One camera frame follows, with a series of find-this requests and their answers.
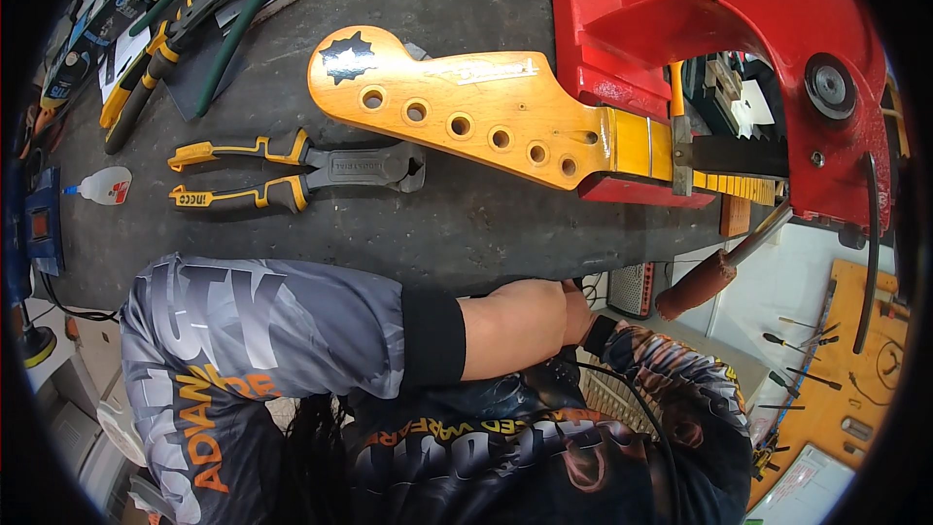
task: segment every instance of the brown leather grip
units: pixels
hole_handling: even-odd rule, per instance
[[[658,309],[660,318],[672,321],[728,286],[735,278],[735,267],[726,261],[727,255],[725,250],[718,250],[687,272],[677,284],[660,293],[654,299],[654,308]]]

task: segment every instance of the guitar headstock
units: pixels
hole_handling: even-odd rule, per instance
[[[571,98],[541,52],[416,61],[384,29],[347,27],[311,54],[308,89],[336,120],[549,186],[614,169],[613,111]]]

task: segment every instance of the printed jersey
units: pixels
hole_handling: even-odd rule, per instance
[[[445,329],[415,332],[425,317],[411,296],[311,262],[176,254],[142,272],[121,310],[123,371],[176,522],[268,522],[284,437],[263,402],[328,392],[354,413],[344,441],[357,523],[670,522],[661,449],[586,408],[572,349],[506,377],[430,385],[413,353],[437,349],[426,336]],[[613,324],[598,322],[586,348],[658,402],[681,522],[741,522],[751,444],[731,368]]]

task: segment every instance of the black star sticker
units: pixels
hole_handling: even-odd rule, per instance
[[[343,80],[353,81],[366,70],[376,69],[377,66],[373,65],[376,53],[369,50],[372,43],[363,41],[361,33],[362,31],[356,31],[350,39],[333,41],[330,47],[321,50],[324,69],[334,78],[334,86]]]

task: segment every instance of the whiteboard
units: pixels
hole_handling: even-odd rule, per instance
[[[773,461],[779,461],[780,453]],[[807,444],[746,519],[764,525],[819,525],[855,475],[845,464]]]

